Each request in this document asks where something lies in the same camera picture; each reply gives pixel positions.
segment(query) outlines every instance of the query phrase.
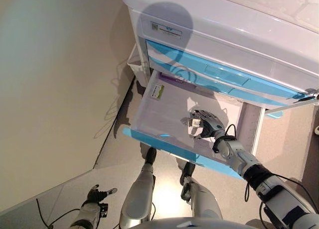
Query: black joint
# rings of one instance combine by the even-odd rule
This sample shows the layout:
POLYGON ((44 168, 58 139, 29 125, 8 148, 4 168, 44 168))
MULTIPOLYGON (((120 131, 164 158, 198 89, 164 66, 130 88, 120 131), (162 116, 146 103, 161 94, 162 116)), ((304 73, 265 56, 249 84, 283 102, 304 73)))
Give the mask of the black joint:
POLYGON ((260 198, 261 201, 263 201, 263 203, 266 203, 284 189, 285 188, 283 186, 276 185, 266 195, 258 193, 258 197, 260 198))
POLYGON ((244 174, 244 179, 256 190, 257 187, 273 174, 261 164, 251 166, 244 174))
POLYGON ((306 215, 306 213, 301 207, 296 206, 287 215, 283 218, 283 222, 289 226, 289 228, 293 228, 294 223, 301 218, 302 216, 306 215))
POLYGON ((72 223, 70 227, 83 227, 85 229, 93 229, 93 225, 88 220, 77 220, 76 222, 72 223))
POLYGON ((233 140, 237 140, 235 136, 232 136, 232 135, 225 135, 225 136, 221 136, 220 138, 216 139, 216 141, 214 142, 214 145, 213 145, 213 151, 214 153, 219 153, 219 150, 218 150, 218 145, 219 143, 224 140, 224 141, 233 141, 233 140))

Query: cable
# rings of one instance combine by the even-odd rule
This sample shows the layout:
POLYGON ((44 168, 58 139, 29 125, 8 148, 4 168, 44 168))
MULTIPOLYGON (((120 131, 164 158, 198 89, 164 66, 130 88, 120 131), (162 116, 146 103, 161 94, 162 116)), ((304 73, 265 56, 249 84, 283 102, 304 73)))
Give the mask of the cable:
POLYGON ((152 216, 152 219, 151 221, 153 220, 154 216, 155 216, 155 213, 156 213, 156 207, 155 207, 155 204, 152 202, 152 205, 154 206, 154 213, 153 213, 153 216, 152 216))
POLYGON ((260 207, 259 207, 259 218, 260 218, 260 221, 261 221, 261 224, 264 226, 265 229, 268 229, 268 227, 266 227, 265 223, 264 223, 264 220, 263 220, 263 217, 261 216, 261 209, 263 208, 263 202, 261 202, 260 204, 260 207))
POLYGON ((112 229, 115 229, 115 228, 116 228, 116 227, 118 227, 119 225, 120 225, 120 224, 119 224, 119 223, 117 223, 117 224, 116 224, 116 226, 115 226, 115 227, 113 227, 112 229))
POLYGON ((247 182, 246 189, 245 189, 245 202, 248 202, 249 199, 249 183, 247 182))
POLYGON ((236 126, 235 126, 233 123, 228 126, 228 128, 227 128, 226 131, 225 131, 225 135, 227 135, 227 132, 228 132, 228 130, 229 130, 229 128, 230 128, 231 126, 234 127, 234 131, 235 131, 235 135, 234 135, 234 136, 236 137, 236 126))
POLYGON ((45 223, 45 221, 44 221, 44 219, 43 219, 43 217, 42 217, 42 213, 41 213, 41 209, 40 209, 40 205, 39 205, 39 200, 38 200, 38 198, 36 199, 36 203, 37 203, 37 205, 38 205, 39 214, 40 214, 40 217, 41 217, 41 220, 42 220, 43 224, 46 226, 46 228, 49 228, 49 226, 45 223))
POLYGON ((317 207, 317 205, 315 204, 313 198, 310 196, 310 193, 308 192, 308 190, 307 190, 301 183, 299 183, 299 182, 297 182, 297 181, 295 181, 295 180, 292 180, 292 179, 290 179, 290 178, 286 178, 286 177, 284 177, 284 176, 282 176, 282 175, 279 175, 279 174, 272 173, 272 175, 273 175, 273 176, 280 177, 280 178, 283 178, 283 179, 286 179, 286 180, 288 180, 288 181, 290 181, 290 182, 293 182, 293 183, 296 183, 297 185, 299 185, 300 187, 302 187, 302 189, 303 189, 303 190, 306 192, 306 194, 308 195, 308 197, 309 197, 311 203, 313 204, 316 213, 319 213, 318 207, 317 207))
POLYGON ((53 228, 53 224, 54 224, 57 220, 61 219, 62 217, 64 217, 65 215, 67 215, 67 214, 69 214, 69 213, 71 213, 71 212, 73 212, 73 211, 79 211, 79 210, 80 210, 80 209, 78 209, 78 208, 69 210, 68 212, 66 212, 65 214, 59 216, 57 219, 55 219, 53 222, 51 222, 48 228, 52 229, 52 228, 53 228))
MULTIPOLYGON (((290 178, 284 177, 284 176, 282 176, 282 175, 279 175, 279 174, 272 173, 271 175, 272 175, 272 176, 277 176, 277 177, 279 177, 279 178, 286 179, 286 180, 288 180, 288 181, 290 181, 290 182, 293 182, 293 183, 299 185, 300 187, 302 187, 302 189, 306 192, 306 194, 307 194, 308 197, 310 198, 311 203, 313 204, 316 213, 318 213, 319 210, 318 210, 318 207, 316 206, 316 204, 315 204, 313 198, 311 197, 311 195, 310 195, 310 193, 308 192, 308 190, 307 190, 301 183, 299 183, 299 182, 297 182, 297 181, 295 181, 295 180, 292 180, 292 179, 290 179, 290 178)), ((249 183, 247 183, 246 189, 245 189, 245 202, 247 202, 248 199, 249 199, 249 183)), ((261 209, 262 209, 262 207, 263 207, 263 204, 264 204, 264 203, 261 202, 260 207, 259 207, 259 218, 260 218, 260 221, 261 221, 262 225, 264 226, 264 228, 265 228, 265 229, 268 229, 268 228, 266 227, 266 225, 265 225, 265 223, 264 223, 264 221, 263 221, 262 215, 261 215, 261 209)))
POLYGON ((50 225, 47 225, 47 223, 45 223, 45 221, 44 221, 44 219, 43 219, 43 217, 42 217, 42 213, 41 213, 41 209, 40 209, 40 205, 39 205, 39 200, 38 200, 38 198, 36 199, 36 203, 37 203, 37 205, 38 205, 38 210, 39 210, 39 214, 40 214, 41 220, 42 220, 43 224, 46 226, 46 228, 48 228, 48 229, 53 229, 53 224, 54 224, 57 220, 59 220, 59 219, 61 219, 62 217, 64 217, 65 215, 67 215, 67 214, 69 214, 69 213, 71 213, 71 212, 73 212, 73 211, 79 211, 79 210, 80 210, 80 209, 78 209, 78 208, 69 210, 68 212, 66 212, 65 214, 59 216, 57 219, 55 219, 53 222, 51 222, 50 225))

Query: small white object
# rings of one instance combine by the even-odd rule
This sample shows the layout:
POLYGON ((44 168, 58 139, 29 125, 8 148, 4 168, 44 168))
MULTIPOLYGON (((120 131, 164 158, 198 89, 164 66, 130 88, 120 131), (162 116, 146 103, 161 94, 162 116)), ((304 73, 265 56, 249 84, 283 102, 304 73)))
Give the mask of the small white object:
POLYGON ((315 134, 316 134, 316 135, 319 135, 319 126, 317 126, 317 127, 315 128, 315 134))
POLYGON ((191 122, 192 127, 198 128, 199 124, 200 124, 200 119, 193 118, 193 120, 191 122))

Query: blue drawer handle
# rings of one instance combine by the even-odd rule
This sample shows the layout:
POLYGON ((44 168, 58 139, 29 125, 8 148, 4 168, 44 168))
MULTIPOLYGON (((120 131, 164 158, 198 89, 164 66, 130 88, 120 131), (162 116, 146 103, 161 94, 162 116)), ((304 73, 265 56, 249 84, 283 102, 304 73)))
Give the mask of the blue drawer handle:
POLYGON ((249 93, 246 91, 235 89, 233 87, 226 86, 226 85, 223 85, 223 84, 218 83, 218 82, 210 81, 210 80, 203 78, 201 76, 190 77, 190 75, 192 75, 192 74, 195 75, 195 74, 190 73, 188 71, 185 71, 183 69, 180 69, 179 67, 171 66, 171 65, 164 63, 162 61, 159 61, 151 56, 149 56, 149 58, 150 58, 150 60, 154 61, 156 64, 158 64, 159 66, 162 66, 164 69, 170 71, 171 73, 178 75, 180 77, 183 77, 185 80, 191 81, 199 86, 209 88, 213 91, 225 93, 225 94, 237 97, 237 98, 241 98, 241 99, 253 101, 253 102, 258 102, 258 103, 262 103, 262 104, 268 104, 268 105, 274 105, 274 106, 286 106, 286 104, 284 104, 284 103, 270 100, 270 99, 267 99, 267 98, 264 98, 262 96, 258 96, 258 95, 255 95, 255 94, 252 94, 252 93, 249 93))
POLYGON ((203 58, 153 41, 147 40, 147 43, 161 54, 169 57, 171 60, 202 74, 214 77, 218 80, 231 83, 236 86, 241 86, 249 90, 288 99, 296 96, 299 96, 300 98, 305 97, 304 94, 298 93, 276 83, 269 82, 262 78, 238 71, 236 69, 205 60, 203 58))

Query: robotic hand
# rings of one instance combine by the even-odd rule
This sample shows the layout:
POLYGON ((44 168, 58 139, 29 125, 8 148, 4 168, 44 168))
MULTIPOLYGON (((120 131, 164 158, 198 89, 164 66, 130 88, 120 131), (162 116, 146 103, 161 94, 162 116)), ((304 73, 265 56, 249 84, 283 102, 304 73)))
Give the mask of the robotic hand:
POLYGON ((105 218, 108 212, 108 204, 100 203, 108 195, 117 192, 116 188, 106 192, 100 192, 95 185, 88 193, 87 200, 82 204, 78 216, 70 226, 70 229, 96 229, 100 218, 105 218))
POLYGON ((266 215, 276 228, 319 228, 319 215, 313 207, 247 152, 236 137, 226 135, 224 125, 215 115, 195 111, 193 116, 203 120, 200 137, 215 137, 214 152, 220 153, 228 165, 256 191, 266 205, 266 215))

